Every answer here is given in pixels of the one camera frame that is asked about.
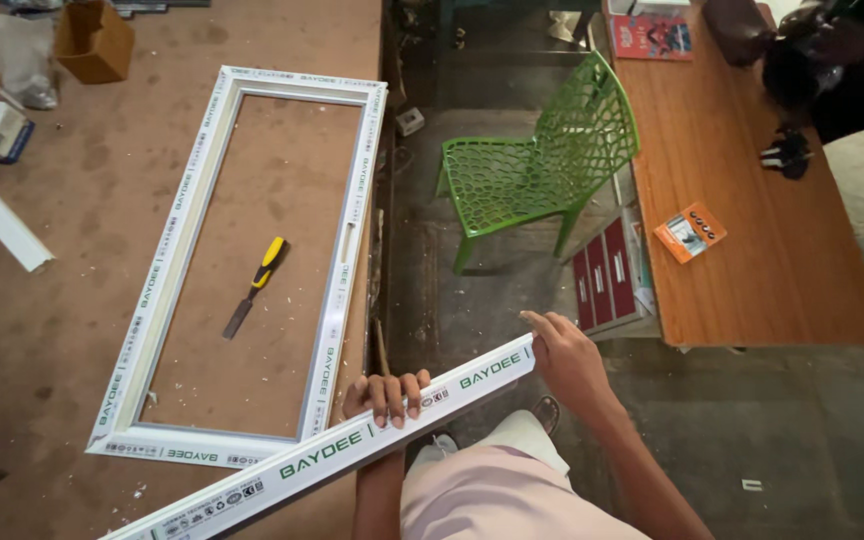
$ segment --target finger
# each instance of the finger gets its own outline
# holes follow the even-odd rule
[[[385,428],[385,382],[377,374],[368,378],[368,400],[371,401],[375,424]]]
[[[549,365],[549,348],[546,345],[546,338],[539,335],[532,340],[532,353],[535,355],[535,365],[538,366],[539,371],[545,370]]]
[[[559,331],[548,319],[546,319],[546,317],[539,313],[535,313],[534,311],[520,311],[518,316],[528,321],[538,335],[545,338],[546,341],[559,338]]]
[[[401,430],[405,426],[405,407],[402,406],[402,386],[399,379],[387,374],[385,376],[385,402],[389,406],[391,424]]]
[[[419,403],[422,400],[422,394],[419,391],[419,380],[414,374],[406,373],[398,378],[402,385],[402,391],[405,392],[405,397],[408,398],[406,409],[409,418],[416,420],[419,418]]]
[[[545,313],[545,318],[548,319],[549,323],[552,325],[553,328],[555,328],[559,336],[566,336],[570,333],[569,319],[567,319],[566,317],[563,317],[555,311],[549,311]]]
[[[356,414],[366,410],[363,402],[365,401],[366,388],[368,387],[369,380],[366,378],[366,375],[360,374],[348,386],[348,390],[345,390],[345,400],[342,401],[342,415],[345,418],[352,418]]]
[[[556,325],[556,328],[563,328],[561,330],[561,334],[563,337],[565,336],[573,336],[576,338],[585,338],[586,335],[582,333],[582,330],[579,329],[579,326],[575,325],[575,321],[571,320],[569,317],[565,315],[560,315],[559,313],[550,313],[549,319],[552,321],[553,325]]]
[[[432,375],[429,374],[429,370],[420,369],[418,373],[415,374],[415,378],[418,380],[418,388],[423,389],[432,384]]]

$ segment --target chisel blade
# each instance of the chisel blade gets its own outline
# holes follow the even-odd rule
[[[246,298],[239,302],[239,306],[235,308],[235,312],[232,313],[232,318],[228,319],[228,324],[225,325],[225,330],[222,332],[222,338],[232,339],[235,338],[235,333],[239,331],[239,327],[242,326],[242,321],[246,318],[246,315],[249,314],[249,310],[252,309],[252,300]]]

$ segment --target green plastic chair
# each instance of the green plastic chair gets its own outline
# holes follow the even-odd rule
[[[462,273],[479,238],[561,214],[558,257],[582,208],[639,148],[629,99],[597,52],[558,89],[531,138],[443,142],[436,195],[451,195],[463,231],[452,271]]]

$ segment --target chair leg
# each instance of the chair leg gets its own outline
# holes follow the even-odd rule
[[[469,262],[469,257],[473,254],[475,238],[469,238],[464,233],[462,234],[462,242],[459,244],[459,252],[455,254],[455,263],[452,264],[452,273],[456,276],[462,275],[463,268]]]
[[[446,197],[449,192],[449,174],[446,172],[446,161],[443,159],[438,166],[438,184],[435,188],[435,196]]]
[[[575,222],[579,220],[579,215],[582,214],[582,206],[567,210],[561,216],[561,228],[558,229],[558,240],[555,243],[555,257],[562,255],[563,248],[566,247],[566,242],[569,240],[569,235],[572,233],[572,228],[575,227]]]

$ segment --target yellow chisel handle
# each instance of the yellow chisel handle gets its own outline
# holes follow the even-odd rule
[[[285,250],[289,243],[281,236],[276,236],[275,240],[271,241],[269,251],[265,251],[265,256],[262,258],[262,266],[258,272],[255,272],[255,278],[252,279],[252,286],[256,289],[265,287],[269,281],[269,276],[276,271],[279,264],[282,262],[282,256],[285,255]]]

